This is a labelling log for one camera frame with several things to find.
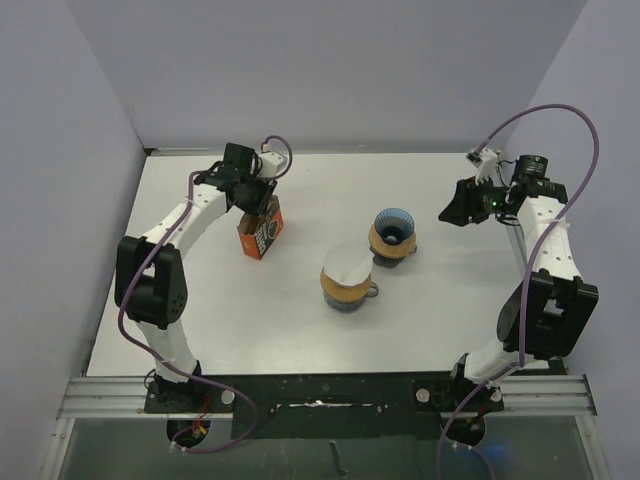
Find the white paper coffee filter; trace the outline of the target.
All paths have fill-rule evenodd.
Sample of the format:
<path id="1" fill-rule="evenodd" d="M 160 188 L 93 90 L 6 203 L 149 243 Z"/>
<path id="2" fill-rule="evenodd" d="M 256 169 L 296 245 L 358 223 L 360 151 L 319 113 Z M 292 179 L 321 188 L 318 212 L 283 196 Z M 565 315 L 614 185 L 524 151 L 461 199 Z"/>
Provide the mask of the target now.
<path id="1" fill-rule="evenodd" d="M 371 274 L 373 253 L 355 244 L 337 244 L 327 251 L 324 274 L 342 287 L 363 284 Z"/>

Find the blue plastic dripper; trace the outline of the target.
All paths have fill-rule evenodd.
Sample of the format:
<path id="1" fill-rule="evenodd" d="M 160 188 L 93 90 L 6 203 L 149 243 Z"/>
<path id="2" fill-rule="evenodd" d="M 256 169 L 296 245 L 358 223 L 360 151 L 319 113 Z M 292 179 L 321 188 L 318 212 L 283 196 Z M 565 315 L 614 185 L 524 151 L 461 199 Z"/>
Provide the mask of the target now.
<path id="1" fill-rule="evenodd" d="M 400 208 L 386 208 L 379 212 L 373 223 L 376 234 L 391 246 L 397 246 L 408 240 L 414 233 L 413 217 Z"/>

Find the grey glass carafe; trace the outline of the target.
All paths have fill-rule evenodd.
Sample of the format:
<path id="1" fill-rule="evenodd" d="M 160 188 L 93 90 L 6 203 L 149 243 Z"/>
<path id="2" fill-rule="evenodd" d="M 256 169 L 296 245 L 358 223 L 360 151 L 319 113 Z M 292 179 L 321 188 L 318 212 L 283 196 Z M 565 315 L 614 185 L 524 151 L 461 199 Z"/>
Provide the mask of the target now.
<path id="1" fill-rule="evenodd" d="M 374 298 L 378 294 L 379 294 L 379 286 L 375 282 L 372 282 L 368 288 L 367 293 L 363 297 L 355 301 L 337 300 L 331 297 L 330 295 L 328 295 L 326 292 L 323 293 L 323 298 L 325 303 L 332 309 L 340 313 L 353 313 L 357 311 L 364 304 L 366 299 Z"/>

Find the orange coffee filter box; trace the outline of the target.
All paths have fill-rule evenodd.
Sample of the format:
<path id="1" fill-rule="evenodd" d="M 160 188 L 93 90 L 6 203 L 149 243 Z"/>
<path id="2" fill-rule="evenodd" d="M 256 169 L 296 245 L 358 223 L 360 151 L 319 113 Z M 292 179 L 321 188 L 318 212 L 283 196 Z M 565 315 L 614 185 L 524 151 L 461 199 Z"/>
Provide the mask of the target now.
<path id="1" fill-rule="evenodd" d="M 237 232 L 243 253 L 256 260 L 261 260 L 280 235 L 284 227 L 279 198 L 273 195 L 266 211 L 260 216 L 245 213 Z"/>

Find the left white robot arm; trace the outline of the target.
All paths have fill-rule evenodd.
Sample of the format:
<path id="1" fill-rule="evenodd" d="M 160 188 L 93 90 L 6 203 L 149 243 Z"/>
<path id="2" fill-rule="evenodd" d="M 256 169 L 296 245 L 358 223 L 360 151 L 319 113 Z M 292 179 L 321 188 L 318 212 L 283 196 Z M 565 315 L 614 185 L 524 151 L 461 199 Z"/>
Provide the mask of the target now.
<path id="1" fill-rule="evenodd" d="M 204 379 L 191 352 L 182 315 L 188 301 L 183 261 L 206 230 L 231 209 L 259 217 L 273 199 L 278 180 L 293 163 L 267 137 L 259 149 L 229 143 L 221 159 L 188 176 L 186 196 L 139 237 L 117 247 L 114 300 L 120 334 L 155 363 L 160 392 L 180 410 L 200 405 Z"/>

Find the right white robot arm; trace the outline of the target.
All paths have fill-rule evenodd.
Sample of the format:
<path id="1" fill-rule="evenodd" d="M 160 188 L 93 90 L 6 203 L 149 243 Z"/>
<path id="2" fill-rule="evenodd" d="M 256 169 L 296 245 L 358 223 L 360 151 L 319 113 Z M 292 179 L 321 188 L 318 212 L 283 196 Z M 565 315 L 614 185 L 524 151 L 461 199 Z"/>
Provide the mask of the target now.
<path id="1" fill-rule="evenodd" d="M 495 338 L 461 357 L 456 377 L 445 384 L 446 399 L 459 409 L 478 401 L 480 384 L 494 388 L 534 361 L 568 356 L 599 300 L 597 287 L 575 264 L 563 212 L 569 197 L 564 185 L 547 177 L 547 158 L 517 158 L 509 182 L 501 179 L 497 152 L 471 152 L 467 159 L 476 173 L 457 182 L 440 221 L 458 227 L 490 217 L 513 221 L 522 233 L 526 265 L 500 310 Z"/>

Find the grey plastic dripper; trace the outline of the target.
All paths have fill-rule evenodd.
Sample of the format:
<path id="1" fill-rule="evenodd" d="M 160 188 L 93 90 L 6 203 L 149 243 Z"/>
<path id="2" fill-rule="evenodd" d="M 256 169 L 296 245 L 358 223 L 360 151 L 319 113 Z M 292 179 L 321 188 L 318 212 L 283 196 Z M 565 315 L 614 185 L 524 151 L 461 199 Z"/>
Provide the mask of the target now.
<path id="1" fill-rule="evenodd" d="M 393 269 L 396 268 L 400 263 L 402 263 L 408 256 L 413 255 L 417 252 L 418 246 L 415 245 L 412 250 L 404 257 L 391 258 L 382 256 L 379 252 L 377 252 L 373 247 L 370 248 L 370 251 L 373 254 L 373 263 L 379 267 Z"/>

